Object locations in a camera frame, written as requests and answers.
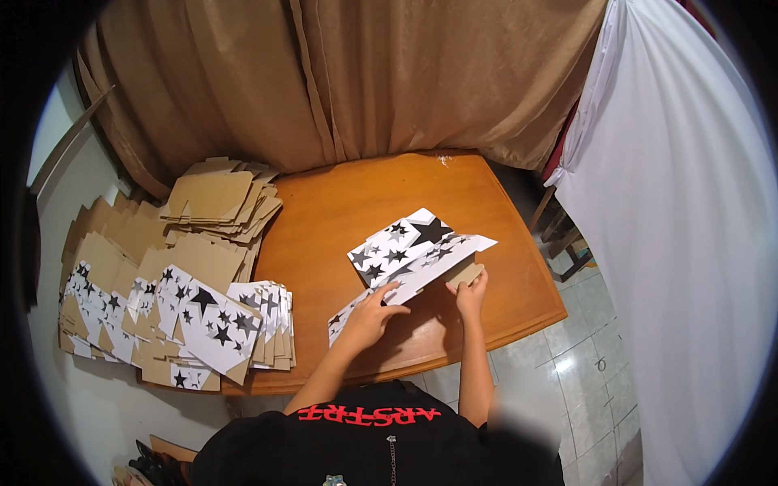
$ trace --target flat cardboard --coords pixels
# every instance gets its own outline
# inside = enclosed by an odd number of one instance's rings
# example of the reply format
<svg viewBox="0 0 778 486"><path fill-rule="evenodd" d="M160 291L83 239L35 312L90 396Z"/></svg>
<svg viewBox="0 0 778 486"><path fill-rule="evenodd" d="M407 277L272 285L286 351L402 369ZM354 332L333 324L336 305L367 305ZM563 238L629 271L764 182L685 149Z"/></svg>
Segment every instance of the flat cardboard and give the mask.
<svg viewBox="0 0 778 486"><path fill-rule="evenodd" d="M176 242L170 263L219 293L226 294L243 259L237 253L195 234Z"/></svg>

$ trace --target white floor tile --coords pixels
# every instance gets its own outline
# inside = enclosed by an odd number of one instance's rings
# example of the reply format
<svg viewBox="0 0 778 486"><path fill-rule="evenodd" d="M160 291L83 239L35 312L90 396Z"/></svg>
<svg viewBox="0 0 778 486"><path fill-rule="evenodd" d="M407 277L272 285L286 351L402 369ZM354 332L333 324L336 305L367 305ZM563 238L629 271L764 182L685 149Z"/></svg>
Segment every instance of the white floor tile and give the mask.
<svg viewBox="0 0 778 486"><path fill-rule="evenodd" d="M576 272L575 275L570 277L570 280L573 281L573 285L577 285L580 284L582 281L599 274L600 274L599 267L583 267L578 272Z"/></svg>
<svg viewBox="0 0 778 486"><path fill-rule="evenodd" d="M423 375L424 383L427 385L427 393L445 404L459 400L459 372L460 363L458 362L443 368L425 371Z"/></svg>
<svg viewBox="0 0 778 486"><path fill-rule="evenodd" d="M553 361L546 362L538 367L538 371L542 373L546 382L552 389L552 395L555 400L555 405L559 409L559 416L567 414L567 407L565 406L565 397L562 395L562 386L559 384L559 375L556 372L556 367Z"/></svg>
<svg viewBox="0 0 778 486"><path fill-rule="evenodd" d="M629 363L629 356L619 330L619 319L605 324L594 336L594 347L600 358L605 359L605 381L616 376Z"/></svg>
<svg viewBox="0 0 778 486"><path fill-rule="evenodd" d="M573 266L573 260L570 258L570 255L568 255L566 251L563 251L557 255L557 257L553 260L546 259L546 262L548 267L551 268L555 274L560 275L560 277L562 274L568 271L570 267ZM590 277L594 277L598 274L600 274L599 267L583 267L572 277L568 278L565 282L557 281L556 279L554 281L557 284L556 288L558 290L564 290L565 288L572 287L573 285L581 283L582 281Z"/></svg>
<svg viewBox="0 0 778 486"><path fill-rule="evenodd" d="M562 416L562 441L559 443L559 458L562 460L562 468L576 462L576 447L573 443L573 430L570 427L570 418Z"/></svg>
<svg viewBox="0 0 778 486"><path fill-rule="evenodd" d="M551 359L551 352L548 350L542 331L493 349L489 354L492 355L498 379L500 375L507 376L511 369L519 366L537 368Z"/></svg>
<svg viewBox="0 0 778 486"><path fill-rule="evenodd" d="M567 318L543 330L551 356L561 355L591 335L578 303L575 288L562 290L559 294L567 309Z"/></svg>
<svg viewBox="0 0 778 486"><path fill-rule="evenodd" d="M611 296L608 294L602 275L587 278L572 288L576 292L583 318L591 332L595 332L616 318Z"/></svg>
<svg viewBox="0 0 778 486"><path fill-rule="evenodd" d="M568 467L562 468L562 475L565 478L565 486L580 486L578 481L578 463L573 461Z"/></svg>
<svg viewBox="0 0 778 486"><path fill-rule="evenodd" d="M567 411L578 457L582 457L594 444L613 431L613 416L608 403L608 392L604 386L599 390L587 392L584 401L573 407L568 406Z"/></svg>
<svg viewBox="0 0 778 486"><path fill-rule="evenodd" d="M618 424L637 405L633 387L632 367L627 365L606 385L611 398L613 422Z"/></svg>
<svg viewBox="0 0 778 486"><path fill-rule="evenodd" d="M402 378L402 379L404 379L405 381L409 381L409 382L413 383L418 388L420 388L420 389L422 389L424 391L427 391L427 385L426 385L426 383L424 383L424 376L422 375L422 373L419 373L418 375L406 376L405 378Z"/></svg>
<svg viewBox="0 0 778 486"><path fill-rule="evenodd" d="M640 430L640 414L635 407L627 416L616 426L616 451L619 455L624 451L624 447L632 440Z"/></svg>
<svg viewBox="0 0 778 486"><path fill-rule="evenodd" d="M605 378L597 368L598 359L590 337L554 358L568 411L584 401L584 393L605 385Z"/></svg>
<svg viewBox="0 0 778 486"><path fill-rule="evenodd" d="M578 459L578 478L580 486L601 486L615 478L609 476L616 464L616 443L613 433L609 433Z"/></svg>
<svg viewBox="0 0 778 486"><path fill-rule="evenodd" d="M563 251L553 260L546 258L545 263L548 265L548 269L551 271L551 277L554 279L557 290L562 291L573 286L573 283L575 282L572 277L568 278L567 281L560 281L562 274L565 273L565 271L573 264L567 252Z"/></svg>

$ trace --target red fabric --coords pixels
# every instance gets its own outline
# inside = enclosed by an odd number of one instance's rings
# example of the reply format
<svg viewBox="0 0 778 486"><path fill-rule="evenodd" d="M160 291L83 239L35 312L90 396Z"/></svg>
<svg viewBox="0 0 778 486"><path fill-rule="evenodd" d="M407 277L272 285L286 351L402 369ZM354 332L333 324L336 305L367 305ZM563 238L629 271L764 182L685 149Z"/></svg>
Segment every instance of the red fabric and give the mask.
<svg viewBox="0 0 778 486"><path fill-rule="evenodd" d="M565 146L565 137L567 136L567 131L570 129L570 124L573 123L573 116L575 116L576 110L578 109L578 101L580 101L580 98L575 102L573 107L570 109L570 112L567 114L565 127L559 134L559 138L556 141L556 146L554 147L554 152L551 152L551 156L548 158L548 162L545 163L545 168L543 169L543 174L541 175L543 180L547 180L551 176L551 173L554 172L554 169L559 166L559 159L562 157L562 149Z"/></svg>

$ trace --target white curtain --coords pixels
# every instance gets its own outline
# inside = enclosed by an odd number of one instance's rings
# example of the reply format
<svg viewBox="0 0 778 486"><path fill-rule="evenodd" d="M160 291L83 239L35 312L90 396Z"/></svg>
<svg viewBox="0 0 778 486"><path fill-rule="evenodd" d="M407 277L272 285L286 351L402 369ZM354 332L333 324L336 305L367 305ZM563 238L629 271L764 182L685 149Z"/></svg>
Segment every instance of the white curtain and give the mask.
<svg viewBox="0 0 778 486"><path fill-rule="evenodd" d="M778 189L754 100L673 0L612 0L554 175L631 354L645 484L702 484L778 316Z"/></svg>

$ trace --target wooden table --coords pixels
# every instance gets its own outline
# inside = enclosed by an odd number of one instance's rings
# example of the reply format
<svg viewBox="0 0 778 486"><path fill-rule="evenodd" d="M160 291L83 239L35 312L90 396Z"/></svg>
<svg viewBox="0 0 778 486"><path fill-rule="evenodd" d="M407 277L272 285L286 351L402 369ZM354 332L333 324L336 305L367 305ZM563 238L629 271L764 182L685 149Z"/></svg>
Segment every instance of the wooden table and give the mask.
<svg viewBox="0 0 778 486"><path fill-rule="evenodd" d="M346 253L419 208L457 233L499 241L476 255L489 271L482 312L488 349L567 316L527 227L480 156L453 156L445 163L419 154L360 160L283 177L277 185L283 210L262 242L254 280L281 282L293 293L297 367L250 371L240 387L222 378L222 394L296 392L328 350L328 319L364 290ZM400 378L460 360L461 323L443 285L428 285L405 305L412 313L392 319L378 344L354 361L347 384Z"/></svg>

